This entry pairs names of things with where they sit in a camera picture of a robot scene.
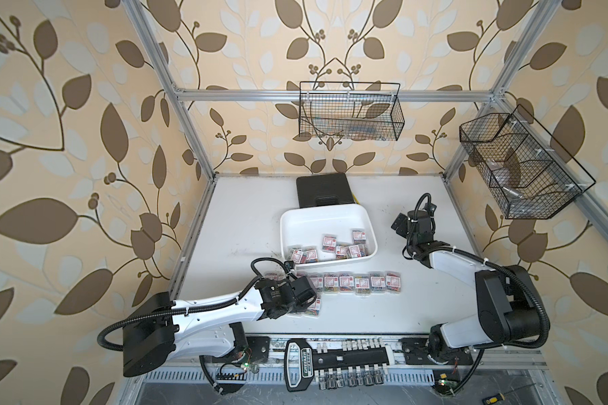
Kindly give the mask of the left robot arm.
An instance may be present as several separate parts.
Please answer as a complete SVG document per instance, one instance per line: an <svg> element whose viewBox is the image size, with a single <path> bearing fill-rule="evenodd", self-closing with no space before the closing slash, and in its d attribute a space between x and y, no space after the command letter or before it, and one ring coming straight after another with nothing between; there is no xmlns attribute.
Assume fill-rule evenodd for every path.
<svg viewBox="0 0 608 405"><path fill-rule="evenodd" d="M201 367L211 357L223 366L253 369L253 351L244 324L275 320L305 312L318 294L307 276L294 273L292 262L271 258L284 278L264 276L250 263L252 280L239 292L205 300L171 300L167 293L153 295L128 318L105 327L96 338L103 349L123 353L126 378L142 376L174 357L194 355Z"/></svg>

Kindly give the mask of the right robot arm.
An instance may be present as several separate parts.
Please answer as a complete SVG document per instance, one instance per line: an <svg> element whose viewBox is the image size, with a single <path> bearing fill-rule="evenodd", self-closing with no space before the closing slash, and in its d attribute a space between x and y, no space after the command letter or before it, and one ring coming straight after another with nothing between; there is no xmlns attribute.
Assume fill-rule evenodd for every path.
<svg viewBox="0 0 608 405"><path fill-rule="evenodd" d="M442 271L473 288L476 313L455 322L433 326L426 352L436 364L448 364L466 349L477 356L459 381L442 377L434 386L440 396L454 397L475 374L486 350L503 346L539 349L551 330L547 309L528 271L505 267L435 238L433 204L399 214L391 228L405 238L402 255L426 268Z"/></svg>

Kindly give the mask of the paper clip box removed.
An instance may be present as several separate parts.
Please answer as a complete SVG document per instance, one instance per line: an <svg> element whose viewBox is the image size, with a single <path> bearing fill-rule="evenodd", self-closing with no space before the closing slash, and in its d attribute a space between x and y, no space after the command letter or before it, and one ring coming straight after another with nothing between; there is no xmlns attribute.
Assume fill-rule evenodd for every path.
<svg viewBox="0 0 608 405"><path fill-rule="evenodd" d="M314 300L314 302L312 303L312 305L309 305L309 307L307 307L307 310L305 310L304 315L307 317L318 317L321 311L321 306L321 298L317 297L316 300Z"/></svg>
<svg viewBox="0 0 608 405"><path fill-rule="evenodd" d="M368 296L372 293L370 277L368 274L354 275L354 292L358 296Z"/></svg>
<svg viewBox="0 0 608 405"><path fill-rule="evenodd" d="M339 274L339 291L341 293L353 293L355 291L355 277L353 273Z"/></svg>
<svg viewBox="0 0 608 405"><path fill-rule="evenodd" d="M339 275L337 273L324 274L324 292L328 294L335 294L340 292Z"/></svg>
<svg viewBox="0 0 608 405"><path fill-rule="evenodd" d="M386 288L388 292L400 293L401 292L401 276L399 273L388 272L385 276Z"/></svg>
<svg viewBox="0 0 608 405"><path fill-rule="evenodd" d="M319 293L324 291L324 275L320 273L310 273L309 278L315 290Z"/></svg>
<svg viewBox="0 0 608 405"><path fill-rule="evenodd" d="M381 272L369 273L371 291L374 294L384 294L387 291L386 274Z"/></svg>

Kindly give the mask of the white plastic storage tray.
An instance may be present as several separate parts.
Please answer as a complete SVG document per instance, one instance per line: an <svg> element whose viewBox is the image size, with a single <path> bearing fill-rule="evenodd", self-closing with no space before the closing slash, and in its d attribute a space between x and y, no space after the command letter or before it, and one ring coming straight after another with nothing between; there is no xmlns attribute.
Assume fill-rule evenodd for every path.
<svg viewBox="0 0 608 405"><path fill-rule="evenodd" d="M343 243L352 242L352 232L366 234L366 252L363 258L337 260L329 251L323 251L325 236L334 236ZM295 248L314 247L319 260L302 263L299 268L322 268L343 264L358 264L372 259L378 253L378 241L368 211L359 204L341 204L324 207L292 209L280 218L280 253L288 260L289 252Z"/></svg>

